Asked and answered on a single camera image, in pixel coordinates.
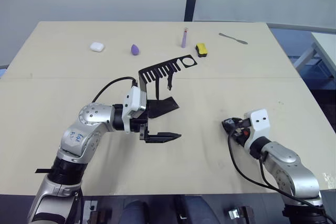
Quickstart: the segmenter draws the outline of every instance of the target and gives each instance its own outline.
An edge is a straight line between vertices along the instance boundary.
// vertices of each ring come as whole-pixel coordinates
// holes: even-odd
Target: gray floor
[[[336,190],[322,191],[323,203],[328,214],[336,218]],[[146,196],[94,196],[85,200],[98,200],[98,210],[112,209],[109,224],[119,222],[123,208],[134,200],[149,206],[151,224],[177,224],[172,195]],[[0,223],[25,223],[33,196],[0,195]],[[283,202],[279,194],[225,194],[203,195],[221,224],[234,223],[227,211],[239,206],[251,206],[258,224],[288,224],[282,216]]]

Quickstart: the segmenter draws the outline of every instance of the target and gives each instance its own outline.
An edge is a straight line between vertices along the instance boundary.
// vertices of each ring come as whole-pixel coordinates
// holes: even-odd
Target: purple makeup sponge
[[[133,55],[138,55],[140,51],[139,51],[138,47],[135,44],[133,44],[132,47],[131,47],[131,52],[132,52]]]

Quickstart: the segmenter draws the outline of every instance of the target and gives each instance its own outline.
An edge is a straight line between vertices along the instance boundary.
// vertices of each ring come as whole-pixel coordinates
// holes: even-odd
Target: white table
[[[336,35],[311,33],[311,36],[313,44],[294,62],[294,67],[300,70],[318,53],[330,73],[336,77]]]
[[[179,45],[188,27],[187,47]],[[247,41],[242,45],[218,32]],[[90,51],[93,41],[105,44]],[[194,46],[204,42],[206,58]],[[137,44],[140,55],[132,56]],[[86,195],[256,193],[234,170],[221,120],[266,108],[270,139],[298,152],[328,189],[335,177],[335,133],[285,53],[263,23],[42,22],[0,80],[0,194],[34,195],[64,130],[82,106],[110,80],[137,77],[138,70],[192,54],[198,65],[166,80],[160,97],[173,96],[178,110],[150,120],[151,133],[182,137],[145,144],[138,134],[106,134],[83,177]],[[127,81],[106,90],[99,102],[121,103]],[[154,85],[148,96],[155,97]],[[260,181],[258,164],[234,146],[237,163]]]

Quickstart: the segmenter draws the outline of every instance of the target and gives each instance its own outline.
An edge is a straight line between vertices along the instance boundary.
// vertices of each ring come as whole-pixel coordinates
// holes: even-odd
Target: black cable
[[[122,81],[122,80],[132,80],[132,86],[136,86],[136,79],[133,77],[121,77],[121,78],[117,78],[111,82],[109,82],[108,84],[106,84],[106,86],[104,88],[102,88],[99,93],[96,95],[96,97],[92,100],[92,102],[96,102],[96,100],[98,99],[98,97],[105,91],[105,89],[107,89],[109,86],[111,86],[112,84],[118,82],[118,81]]]
[[[264,187],[264,188],[268,188],[270,190],[274,190],[274,191],[277,191],[278,193],[292,199],[292,200],[295,200],[295,201],[298,201],[298,202],[301,202],[302,204],[305,204],[307,206],[310,206],[310,207],[313,207],[315,209],[318,209],[318,210],[321,210],[320,207],[317,207],[305,200],[302,200],[302,199],[299,199],[299,198],[296,198],[276,187],[274,187],[271,183],[269,183],[265,177],[265,173],[264,173],[264,168],[263,168],[263,162],[262,160],[259,159],[259,166],[260,166],[260,171],[261,171],[261,176],[263,178],[263,181],[267,184],[267,185],[264,185],[264,184],[261,184],[259,182],[256,182],[254,181],[253,179],[250,179],[249,177],[247,177],[237,166],[236,164],[236,161],[235,161],[235,158],[233,156],[233,152],[232,152],[232,147],[231,147],[231,137],[232,137],[232,134],[236,131],[236,129],[238,129],[239,126],[236,126],[230,133],[229,133],[229,136],[227,138],[227,144],[228,144],[228,147],[229,147],[229,153],[230,153],[230,157],[231,157],[231,160],[232,160],[232,163],[233,163],[233,166],[236,168],[237,172],[246,180],[250,181],[251,183],[255,184],[255,185],[258,185],[258,186],[261,186],[261,187]],[[336,221],[334,221],[329,215],[327,214],[323,214],[327,219],[329,219],[333,224],[336,224]]]
[[[79,223],[83,224],[83,216],[84,216],[84,196],[82,188],[78,191],[78,197],[80,198],[80,220]]]

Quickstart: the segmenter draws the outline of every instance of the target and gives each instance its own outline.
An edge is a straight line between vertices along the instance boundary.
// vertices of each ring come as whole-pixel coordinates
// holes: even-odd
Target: electrical wire
[[[227,144],[228,144],[228,147],[229,147],[229,153],[230,153],[230,157],[231,157],[231,160],[232,160],[232,163],[233,163],[233,166],[236,168],[237,172],[246,180],[250,181],[251,183],[255,184],[255,185],[258,185],[258,186],[261,186],[261,187],[264,187],[264,188],[267,188],[267,189],[270,189],[270,190],[274,190],[274,191],[277,191],[278,193],[292,199],[292,200],[295,200],[295,201],[298,201],[302,204],[305,204],[307,206],[310,206],[310,207],[313,207],[315,209],[318,209],[318,210],[321,210],[320,207],[317,207],[305,200],[302,200],[302,199],[299,199],[299,198],[296,198],[276,187],[274,187],[270,182],[267,181],[266,177],[265,177],[265,173],[264,173],[264,168],[263,168],[263,162],[262,160],[259,159],[259,166],[260,166],[260,171],[261,171],[261,176],[263,178],[263,181],[266,183],[266,185],[264,184],[261,184],[259,182],[256,182],[254,181],[253,179],[250,179],[249,177],[247,177],[237,166],[236,164],[236,161],[235,161],[235,158],[233,156],[233,151],[232,151],[232,146],[231,146],[231,137],[232,137],[232,134],[236,131],[236,129],[238,129],[239,126],[235,127],[230,133],[229,133],[229,136],[227,138]],[[334,221],[329,215],[327,214],[323,214],[328,220],[330,220],[333,224],[336,224],[336,221]]]
[[[104,88],[102,88],[99,93],[96,95],[96,97],[92,100],[92,102],[96,102],[96,100],[98,99],[98,97],[100,97],[100,95],[105,91],[105,89],[107,89],[109,86],[111,86],[112,84],[118,82],[118,81],[122,81],[122,80],[132,80],[132,86],[136,86],[136,79],[130,76],[126,76],[126,77],[121,77],[121,78],[117,78],[111,82],[109,82],[108,84],[106,84],[106,86]]]
[[[83,224],[83,216],[84,216],[84,196],[82,188],[78,191],[78,197],[80,198],[80,220],[79,223]]]

